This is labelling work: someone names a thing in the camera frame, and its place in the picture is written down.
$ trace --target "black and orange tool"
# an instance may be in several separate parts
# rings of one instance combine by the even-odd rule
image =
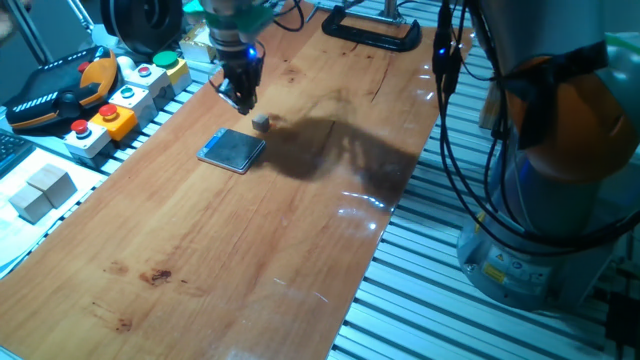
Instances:
[[[118,62],[102,46],[65,56],[34,71],[22,90],[9,99],[7,122],[14,130],[74,119],[103,105],[117,90]]]

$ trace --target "red button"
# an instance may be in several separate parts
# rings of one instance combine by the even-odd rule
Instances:
[[[101,107],[100,110],[98,111],[98,113],[100,113],[102,117],[109,117],[114,115],[117,112],[118,112],[118,108],[113,104],[105,105]]]
[[[71,130],[75,131],[76,134],[82,135],[89,131],[89,125],[87,125],[87,120],[76,120],[71,124]]]
[[[140,69],[138,69],[138,74],[140,74],[140,76],[142,77],[146,77],[151,75],[151,69],[148,66],[143,66]]]
[[[82,74],[85,70],[87,70],[87,68],[89,67],[89,65],[91,65],[91,63],[90,63],[90,62],[88,62],[88,61],[83,62],[82,64],[80,64],[80,65],[78,66],[78,71]]]

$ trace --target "keyboard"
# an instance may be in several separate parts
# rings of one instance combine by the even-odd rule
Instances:
[[[18,166],[35,149],[29,141],[0,129],[0,178]]]

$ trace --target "wood grain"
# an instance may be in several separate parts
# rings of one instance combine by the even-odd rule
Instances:
[[[433,30],[393,54],[325,36],[325,17],[262,36],[252,114],[274,129],[258,135],[203,87],[0,282],[1,345],[26,359],[326,356],[437,107]],[[266,139],[246,175],[196,159],[220,127]]]

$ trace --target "green button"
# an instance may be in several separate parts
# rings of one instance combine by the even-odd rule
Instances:
[[[122,90],[120,91],[120,94],[122,94],[122,97],[125,99],[131,98],[133,97],[133,89],[130,87],[124,87],[122,88]]]
[[[153,63],[163,69],[171,69],[178,65],[178,54],[173,51],[163,51],[153,57]]]

